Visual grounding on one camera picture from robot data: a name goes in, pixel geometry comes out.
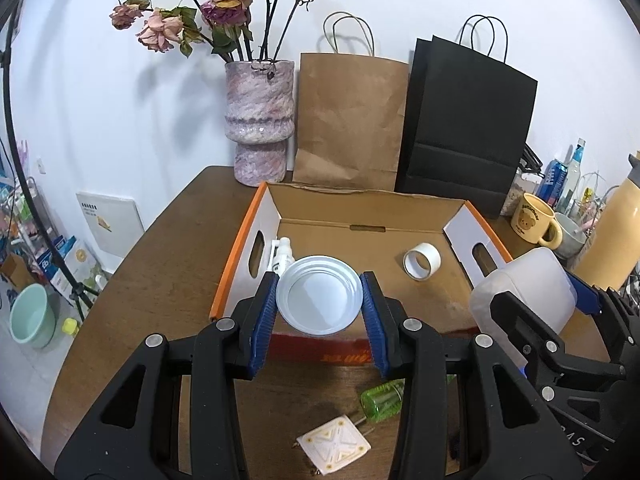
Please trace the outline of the grey ceramic bowl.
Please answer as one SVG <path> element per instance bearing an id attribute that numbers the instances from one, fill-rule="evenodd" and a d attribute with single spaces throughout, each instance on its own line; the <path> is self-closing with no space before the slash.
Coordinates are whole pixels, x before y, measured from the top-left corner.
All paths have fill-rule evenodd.
<path id="1" fill-rule="evenodd" d="M 554 253 L 560 259 L 568 260 L 575 257 L 586 244 L 587 235 L 571 218 L 565 214 L 557 214 L 556 220 L 562 229 L 562 243 L 555 248 Z"/>

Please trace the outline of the white tape roll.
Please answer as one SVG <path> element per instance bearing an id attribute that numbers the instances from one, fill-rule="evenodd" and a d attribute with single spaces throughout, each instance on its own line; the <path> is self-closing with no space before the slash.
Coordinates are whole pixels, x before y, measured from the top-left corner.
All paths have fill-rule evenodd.
<path id="1" fill-rule="evenodd" d="M 440 268 L 442 257 L 430 243 L 420 243 L 409 249 L 402 258 L 405 272 L 416 281 L 426 281 Z"/>

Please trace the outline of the white spray bottle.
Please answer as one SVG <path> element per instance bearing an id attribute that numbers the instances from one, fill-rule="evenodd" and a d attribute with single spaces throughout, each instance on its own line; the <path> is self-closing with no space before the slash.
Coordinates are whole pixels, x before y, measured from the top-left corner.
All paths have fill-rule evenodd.
<path id="1" fill-rule="evenodd" d="M 294 262 L 291 240 L 288 237 L 275 238 L 270 245 L 268 270 L 282 276 Z"/>

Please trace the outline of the pink textured vase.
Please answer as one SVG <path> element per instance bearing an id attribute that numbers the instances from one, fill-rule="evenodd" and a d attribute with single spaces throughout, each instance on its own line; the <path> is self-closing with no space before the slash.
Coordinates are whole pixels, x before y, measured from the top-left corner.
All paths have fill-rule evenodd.
<path id="1" fill-rule="evenodd" d="M 292 61 L 226 65 L 226 137 L 235 143 L 234 177 L 257 188 L 284 179 L 295 131 Z"/>

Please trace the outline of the dried rose bouquet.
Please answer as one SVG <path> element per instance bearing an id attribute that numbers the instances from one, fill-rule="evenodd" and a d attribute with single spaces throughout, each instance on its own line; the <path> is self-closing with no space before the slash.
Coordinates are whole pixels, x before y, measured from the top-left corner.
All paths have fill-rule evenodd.
<path id="1" fill-rule="evenodd" d="M 186 58 L 194 44 L 207 44 L 224 62 L 277 62 L 283 40 L 272 48 L 269 37 L 280 0 L 189 0 L 171 9 L 152 0 L 118 0 L 110 13 L 114 29 L 126 30 L 142 21 L 137 40 L 145 49 L 165 53 L 178 48 Z M 314 0 L 292 0 L 284 30 L 300 8 Z"/>

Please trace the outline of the clear plastic bottle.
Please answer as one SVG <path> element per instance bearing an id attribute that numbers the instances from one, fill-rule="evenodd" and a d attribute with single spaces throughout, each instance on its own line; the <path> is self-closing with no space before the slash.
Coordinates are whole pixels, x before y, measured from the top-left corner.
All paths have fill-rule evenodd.
<path id="1" fill-rule="evenodd" d="M 582 164 L 585 145 L 586 141 L 584 139 L 579 139 L 577 141 L 575 151 L 567 166 L 567 174 L 562 188 L 562 193 L 555 207 L 555 211 L 560 214 L 567 214 L 567 211 L 570 210 L 570 205 L 572 204 L 572 199 L 574 198 L 580 178 L 580 165 Z"/>

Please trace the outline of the cream thermos jug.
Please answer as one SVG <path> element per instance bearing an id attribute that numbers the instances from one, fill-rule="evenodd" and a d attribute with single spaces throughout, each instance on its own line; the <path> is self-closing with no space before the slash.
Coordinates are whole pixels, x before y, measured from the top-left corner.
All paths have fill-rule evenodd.
<path id="1" fill-rule="evenodd" d="M 628 176 L 604 207 L 572 270 L 600 289 L 620 289 L 639 261 L 639 157 L 628 160 Z"/>

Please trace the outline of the green spray bottle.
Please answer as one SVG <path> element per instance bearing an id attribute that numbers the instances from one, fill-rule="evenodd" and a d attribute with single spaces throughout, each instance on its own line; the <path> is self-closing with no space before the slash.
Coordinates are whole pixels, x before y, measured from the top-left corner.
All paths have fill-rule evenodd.
<path id="1" fill-rule="evenodd" d="M 364 390 L 359 396 L 359 402 L 367 421 L 377 424 L 398 415 L 402 409 L 405 385 L 405 379 L 394 379 Z"/>

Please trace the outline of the yellow bear mug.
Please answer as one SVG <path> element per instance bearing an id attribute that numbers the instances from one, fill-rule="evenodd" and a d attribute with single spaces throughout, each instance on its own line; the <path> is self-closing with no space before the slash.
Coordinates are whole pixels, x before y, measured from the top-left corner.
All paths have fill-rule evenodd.
<path id="1" fill-rule="evenodd" d="M 524 193 L 511 219 L 511 228 L 529 244 L 555 250 L 562 244 L 562 228 L 551 207 L 534 194 Z"/>

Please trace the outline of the glass food jar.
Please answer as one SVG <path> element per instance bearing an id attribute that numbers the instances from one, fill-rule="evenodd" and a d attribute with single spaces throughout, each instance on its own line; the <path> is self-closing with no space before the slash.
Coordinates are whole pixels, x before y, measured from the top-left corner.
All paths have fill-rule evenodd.
<path id="1" fill-rule="evenodd" d="M 502 205 L 500 216 L 511 217 L 514 214 L 516 206 L 520 202 L 521 197 L 525 193 L 534 194 L 538 186 L 541 184 L 542 177 L 540 174 L 533 172 L 521 172 L 518 170 L 509 188 L 506 199 Z"/>

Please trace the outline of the white round jar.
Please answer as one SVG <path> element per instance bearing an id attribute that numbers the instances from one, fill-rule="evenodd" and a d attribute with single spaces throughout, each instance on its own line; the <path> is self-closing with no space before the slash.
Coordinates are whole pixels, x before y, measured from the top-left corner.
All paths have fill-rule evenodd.
<path id="1" fill-rule="evenodd" d="M 347 328 L 363 300 L 359 275 L 328 256 L 301 258 L 286 268 L 276 289 L 280 315 L 301 333 L 328 336 Z"/>

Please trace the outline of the clear plastic container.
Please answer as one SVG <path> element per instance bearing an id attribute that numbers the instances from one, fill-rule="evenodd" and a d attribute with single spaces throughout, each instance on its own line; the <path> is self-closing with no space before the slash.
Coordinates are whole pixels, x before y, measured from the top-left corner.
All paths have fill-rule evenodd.
<path id="1" fill-rule="evenodd" d="M 577 292 L 555 254 L 545 247 L 532 249 L 492 271 L 472 290 L 469 309 L 478 328 L 498 342 L 515 365 L 524 370 L 525 356 L 510 343 L 490 313 L 491 300 L 500 292 L 512 292 L 557 334 L 574 313 Z"/>

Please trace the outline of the cream cube box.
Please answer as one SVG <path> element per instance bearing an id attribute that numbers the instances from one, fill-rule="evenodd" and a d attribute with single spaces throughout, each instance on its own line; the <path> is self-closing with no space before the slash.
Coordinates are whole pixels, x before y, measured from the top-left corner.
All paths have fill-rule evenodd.
<path id="1" fill-rule="evenodd" d="M 356 422 L 347 415 L 337 416 L 302 434 L 296 438 L 295 444 L 322 476 L 334 474 L 355 463 L 371 449 Z"/>

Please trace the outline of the brown paper bag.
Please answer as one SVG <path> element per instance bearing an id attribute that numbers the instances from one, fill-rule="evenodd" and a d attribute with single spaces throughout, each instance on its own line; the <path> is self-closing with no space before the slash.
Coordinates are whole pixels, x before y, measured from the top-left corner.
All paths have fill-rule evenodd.
<path id="1" fill-rule="evenodd" d="M 341 53 L 334 29 L 330 53 L 300 56 L 293 180 L 322 188 L 391 191 L 404 128 L 409 65 L 375 55 L 369 24 L 346 11 L 322 25 L 353 20 L 366 55 Z"/>

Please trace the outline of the white flat box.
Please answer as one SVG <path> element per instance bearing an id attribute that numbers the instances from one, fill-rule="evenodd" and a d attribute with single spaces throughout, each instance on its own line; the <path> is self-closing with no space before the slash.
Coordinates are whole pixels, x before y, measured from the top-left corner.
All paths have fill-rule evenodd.
<path id="1" fill-rule="evenodd" d="M 102 252 L 125 258 L 144 234 L 132 198 L 77 192 L 79 206 Z"/>

